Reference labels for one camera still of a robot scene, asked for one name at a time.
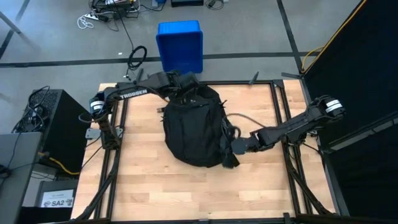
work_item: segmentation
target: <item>backpack strap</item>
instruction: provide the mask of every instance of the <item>backpack strap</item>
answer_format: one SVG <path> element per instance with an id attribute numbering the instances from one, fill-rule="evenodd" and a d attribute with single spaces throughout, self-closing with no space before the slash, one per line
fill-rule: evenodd
<path id="1" fill-rule="evenodd" d="M 224 117 L 221 120 L 221 132 L 223 135 L 220 139 L 221 155 L 223 156 L 223 167 L 233 169 L 240 165 L 236 156 L 232 153 L 231 142 L 234 140 L 235 130 L 238 130 L 238 136 L 241 135 L 240 129 L 233 127 L 229 121 Z"/>

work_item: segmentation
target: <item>black floor tape line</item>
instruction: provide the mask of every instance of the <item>black floor tape line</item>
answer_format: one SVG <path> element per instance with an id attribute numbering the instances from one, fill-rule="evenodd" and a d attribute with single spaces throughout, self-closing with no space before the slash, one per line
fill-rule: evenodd
<path id="1" fill-rule="evenodd" d="M 288 20 L 287 15 L 286 15 L 284 4 L 282 3 L 282 0 L 276 0 L 276 1 L 278 3 L 280 15 L 282 16 L 282 20 L 283 20 L 284 25 L 285 25 L 287 38 L 289 39 L 290 46 L 292 48 L 292 52 L 293 52 L 293 55 L 294 55 L 294 60 L 296 61 L 298 72 L 301 72 L 301 67 L 302 67 L 302 62 L 301 62 L 301 59 L 300 59 L 301 55 L 299 54 L 299 49 L 297 48 L 296 41 L 294 40 L 292 28 L 290 27 L 289 20 Z"/>
<path id="2" fill-rule="evenodd" d="M 29 2 L 30 2 L 30 0 L 25 0 L 24 3 L 22 3 L 21 9 L 19 10 L 19 12 L 18 12 L 18 14 L 17 14 L 17 16 L 15 18 L 16 22 L 19 22 L 20 19 L 22 18 L 22 15 L 24 14 Z M 12 29 L 10 29 L 10 31 L 8 32 L 6 38 L 4 39 L 4 42 L 2 43 L 2 45 L 0 47 L 0 59 L 4 55 L 4 53 L 5 53 L 6 49 L 7 49 L 7 46 L 10 43 L 11 38 L 12 38 L 13 35 L 14 35 L 14 31 Z"/>
<path id="3" fill-rule="evenodd" d="M 299 52 L 299 56 L 306 56 L 308 52 Z M 236 53 L 236 54 L 209 54 L 204 55 L 203 59 L 229 59 L 229 58 L 269 58 L 269 57 L 293 57 L 292 52 L 268 52 L 268 53 Z M 54 62 L 17 62 L 17 63 L 0 63 L 0 68 L 28 68 L 28 67 L 51 67 L 66 65 L 99 65 L 111 63 L 127 63 L 128 58 L 114 59 L 93 59 L 93 60 L 68 60 Z M 160 62 L 160 57 L 147 57 L 145 62 Z"/>

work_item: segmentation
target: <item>black cable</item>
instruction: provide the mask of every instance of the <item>black cable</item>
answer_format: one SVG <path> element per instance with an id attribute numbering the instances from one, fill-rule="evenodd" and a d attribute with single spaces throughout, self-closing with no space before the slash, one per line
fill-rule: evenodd
<path id="1" fill-rule="evenodd" d="M 42 90 L 44 90 L 44 89 L 46 89 L 46 91 L 45 91 L 43 97 L 41 98 L 41 100 L 40 100 L 38 103 L 36 103 L 36 105 L 34 105 L 33 107 L 31 107 L 30 104 L 31 104 L 32 97 L 33 97 L 34 95 L 38 94 L 40 91 L 42 91 Z M 40 130 L 43 128 L 43 126 L 44 126 L 44 120 L 43 120 L 43 118 L 41 117 L 41 115 L 40 115 L 38 112 L 35 111 L 35 109 L 36 109 L 37 107 L 41 106 L 41 104 L 43 103 L 43 101 L 44 101 L 45 97 L 47 96 L 47 93 L 49 92 L 49 90 L 50 90 L 50 86 L 44 86 L 44 87 L 42 87 L 42 88 L 40 88 L 40 89 L 34 91 L 33 93 L 31 93 L 31 94 L 29 95 L 28 101 L 27 101 L 27 109 L 28 109 L 28 110 L 25 112 L 24 115 L 22 115 L 22 118 L 16 123 L 16 125 L 14 126 L 14 128 L 13 128 L 12 131 L 11 131 L 12 133 L 14 133 L 14 132 L 17 131 L 17 129 L 19 128 L 19 125 L 21 124 L 21 122 L 24 120 L 24 118 L 25 118 L 30 112 L 35 113 L 36 116 L 40 119 L 40 122 L 39 122 L 38 124 L 35 125 L 35 127 L 34 127 L 33 130 L 32 130 L 32 132 L 34 132 L 34 131 L 40 131 Z"/>
<path id="2" fill-rule="evenodd" d="M 54 178 L 49 177 L 50 174 L 47 174 L 47 176 L 44 176 L 42 174 L 38 174 L 38 173 L 35 173 L 35 172 L 32 172 L 32 174 L 35 174 L 35 175 L 38 175 L 38 176 L 41 176 L 41 177 L 31 176 L 31 178 L 35 178 L 35 179 L 46 179 L 47 178 L 47 179 L 50 179 L 50 180 L 55 180 Z"/>
<path id="3" fill-rule="evenodd" d="M 89 144 L 86 146 L 86 148 L 87 148 L 88 146 L 94 144 L 96 141 L 98 141 L 98 140 L 101 138 L 101 135 L 102 135 L 102 133 L 101 133 L 101 134 L 99 135 L 99 137 L 96 138 L 93 142 L 89 143 Z"/>
<path id="4" fill-rule="evenodd" d="M 108 22 L 110 22 L 111 20 L 113 20 L 114 25 L 116 26 L 116 29 L 112 29 L 110 28 L 110 26 L 108 25 Z M 110 29 L 111 31 L 115 31 L 115 32 L 119 32 L 119 27 L 118 24 L 116 23 L 116 19 L 109 19 L 108 22 L 105 22 L 105 25 L 108 29 Z"/>
<path id="5" fill-rule="evenodd" d="M 122 134 L 124 133 L 124 131 L 122 131 L 119 134 L 119 138 L 122 136 Z M 117 150 L 115 153 L 115 158 L 120 157 L 120 150 Z M 79 215 L 77 218 L 75 218 L 75 220 L 86 220 L 90 217 L 90 215 L 93 213 L 95 206 L 97 205 L 97 203 L 99 202 L 99 200 L 102 198 L 102 196 L 105 193 L 105 190 L 107 189 L 107 186 L 110 185 L 111 181 L 114 179 L 115 175 L 116 175 L 116 168 L 119 165 L 118 162 L 113 163 L 112 168 L 107 176 L 107 178 L 105 179 L 105 181 L 103 182 L 103 184 L 101 185 L 101 187 L 99 188 L 99 190 L 97 191 L 96 195 L 94 196 L 93 200 L 90 202 L 90 204 L 86 207 L 86 209 L 83 211 L 83 213 L 81 215 Z"/>
<path id="6" fill-rule="evenodd" d="M 30 163 L 30 164 L 21 165 L 21 166 L 18 166 L 18 167 L 13 168 L 13 169 L 11 169 L 11 170 L 16 170 L 16 169 L 19 169 L 19 168 L 21 168 L 21 167 L 29 166 L 29 165 L 32 165 L 32 164 L 38 164 L 38 162 L 32 162 L 32 163 Z"/>
<path id="7" fill-rule="evenodd" d="M 145 60 L 146 57 L 147 57 L 147 49 L 146 49 L 144 46 L 138 46 L 137 48 L 134 48 L 134 44 L 132 43 L 130 34 L 129 34 L 129 32 L 127 31 L 126 26 L 124 25 L 123 18 L 122 18 L 122 15 L 120 14 L 119 8 L 118 8 L 118 6 L 116 5 L 116 3 L 114 2 L 114 0 L 112 0 L 112 1 L 113 1 L 113 4 L 114 4 L 115 7 L 116 7 L 116 10 L 117 10 L 118 14 L 119 14 L 120 21 L 122 22 L 124 31 L 126 31 L 127 37 L 128 37 L 129 40 L 130 40 L 130 44 L 131 44 L 131 48 L 132 48 L 132 52 L 131 52 L 131 54 L 130 54 L 130 56 L 129 56 L 129 60 L 127 61 L 127 65 L 128 65 L 128 67 L 129 67 L 129 69 L 131 69 L 131 70 L 133 70 L 133 71 L 134 71 L 134 70 L 137 70 L 138 67 L 144 62 L 144 60 Z M 144 56 L 142 56 L 142 58 L 140 59 L 140 61 L 139 61 L 137 64 L 133 64 L 133 61 L 134 61 L 133 56 L 134 56 L 134 54 L 135 54 L 138 50 L 140 50 L 140 49 L 144 50 Z"/>
<path id="8" fill-rule="evenodd" d="M 134 9 L 137 11 L 137 12 L 136 12 L 136 13 L 137 13 L 136 16 L 127 16 L 127 15 L 129 14 L 129 12 L 127 12 L 125 17 L 128 18 L 128 19 L 138 19 L 139 11 L 137 10 L 136 7 L 134 7 Z"/>
<path id="9" fill-rule="evenodd" d="M 241 117 L 246 118 L 246 119 L 252 121 L 253 123 L 256 123 L 256 124 L 262 126 L 263 128 L 265 128 L 265 126 L 264 126 L 263 124 L 261 124 L 260 122 L 256 121 L 255 119 L 253 119 L 253 118 L 251 118 L 251 117 L 249 117 L 249 116 L 246 116 L 246 115 L 244 115 L 244 114 L 241 114 L 241 113 L 230 113 L 230 114 L 227 114 L 226 116 L 227 116 L 227 117 L 228 117 L 228 116 L 241 116 Z"/>
<path id="10" fill-rule="evenodd" d="M 313 150 L 315 150 L 321 157 L 322 157 L 322 153 L 321 153 L 321 151 L 320 150 L 318 150 L 318 149 L 315 149 L 314 147 L 312 147 L 312 146 L 309 146 L 308 144 L 305 144 L 305 143 L 303 143 L 303 145 L 304 146 L 307 146 L 307 147 L 309 147 L 310 149 L 313 149 Z"/>
<path id="11" fill-rule="evenodd" d="M 90 161 L 90 160 L 95 156 L 95 154 L 97 154 L 97 152 L 98 152 L 101 148 L 102 148 L 102 146 L 100 146 L 100 147 L 94 152 L 94 154 L 82 165 L 81 170 L 83 170 L 84 166 L 88 163 L 88 161 Z"/>
<path id="12" fill-rule="evenodd" d="M 10 168 L 10 164 L 11 164 L 11 162 L 12 162 L 12 159 L 13 159 L 14 156 L 15 156 L 15 149 L 16 149 L 16 147 L 17 147 L 18 139 L 19 139 L 19 136 L 21 136 L 21 134 L 22 134 L 22 133 L 19 133 L 17 139 L 15 140 L 14 148 L 12 149 L 12 156 L 11 156 L 10 161 L 8 162 L 7 169 Z"/>
<path id="13" fill-rule="evenodd" d="M 19 137 L 21 136 L 21 134 L 22 134 L 22 133 L 19 133 L 17 139 L 15 140 L 14 148 L 12 149 L 12 156 L 11 156 L 11 158 L 10 158 L 10 161 L 8 162 L 7 169 L 10 168 L 12 159 L 13 159 L 14 156 L 15 156 L 15 150 L 16 150 L 16 147 L 17 147 L 18 139 L 19 139 Z M 1 187 L 2 187 L 2 185 L 4 184 L 5 181 L 6 181 L 5 179 L 2 180 L 2 182 L 1 182 L 1 184 L 0 184 L 0 190 L 1 190 Z"/>
<path id="14" fill-rule="evenodd" d="M 214 7 L 214 5 L 215 5 L 216 2 L 220 2 L 221 5 L 218 6 L 218 7 Z M 222 9 L 222 8 L 224 7 L 224 1 L 223 1 L 223 0 L 207 0 L 207 1 L 205 2 L 205 5 L 206 5 L 206 7 L 207 7 L 208 9 L 217 11 L 217 10 L 220 10 L 220 9 Z"/>
<path id="15" fill-rule="evenodd" d="M 83 123 L 87 123 L 87 124 L 91 124 L 91 123 L 95 123 L 95 122 L 97 122 L 98 120 L 101 120 L 101 119 L 103 119 L 105 116 L 107 116 L 108 114 L 107 113 L 105 113 L 104 115 L 102 115 L 102 117 L 100 117 L 100 118 L 97 118 L 97 119 L 94 119 L 94 120 L 90 120 L 90 121 L 87 121 L 87 120 L 85 120 L 85 119 L 83 119 L 83 118 L 81 118 L 81 116 L 83 115 L 84 113 L 81 113 L 80 115 L 79 115 L 79 117 L 78 117 L 78 119 L 79 119 L 79 121 L 81 121 L 81 122 L 83 122 Z"/>
<path id="16" fill-rule="evenodd" d="M 287 147 L 287 154 L 290 156 L 290 158 L 296 160 L 296 158 L 292 156 L 292 153 L 290 153 L 290 147 Z"/>

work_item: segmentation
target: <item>wooden board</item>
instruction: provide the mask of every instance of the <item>wooden board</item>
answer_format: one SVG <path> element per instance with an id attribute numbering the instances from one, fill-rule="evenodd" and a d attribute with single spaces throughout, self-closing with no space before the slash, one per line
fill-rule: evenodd
<path id="1" fill-rule="evenodd" d="M 100 90 L 112 85 L 101 84 Z M 246 114 L 266 126 L 277 124 L 269 85 L 213 88 L 221 100 L 228 100 L 227 113 Z M 302 113 L 306 106 L 299 81 L 285 81 L 285 88 L 292 116 Z M 283 109 L 280 97 L 279 104 Z M 162 114 L 156 112 L 162 106 L 165 102 L 155 95 L 129 100 L 112 220 L 269 218 L 281 217 L 284 212 L 294 216 L 280 143 L 265 152 L 238 156 L 241 165 L 233 170 L 221 165 L 209 169 L 193 167 L 175 159 L 165 145 Z M 241 128 L 243 136 L 260 128 L 239 116 L 229 120 Z M 311 138 L 307 138 L 307 144 L 317 146 Z M 98 142 L 88 147 L 85 160 L 98 147 Z M 308 186 L 334 212 L 319 155 L 306 146 L 301 147 L 301 152 Z M 103 156 L 101 150 L 83 169 L 72 218 L 84 211 L 96 193 Z"/>

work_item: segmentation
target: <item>power strip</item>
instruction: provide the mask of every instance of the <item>power strip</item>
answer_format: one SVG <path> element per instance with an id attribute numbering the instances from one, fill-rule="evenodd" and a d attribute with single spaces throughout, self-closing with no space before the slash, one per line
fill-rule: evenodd
<path id="1" fill-rule="evenodd" d="M 99 20 L 97 15 L 92 15 L 91 13 L 87 13 L 84 15 L 87 19 Z"/>

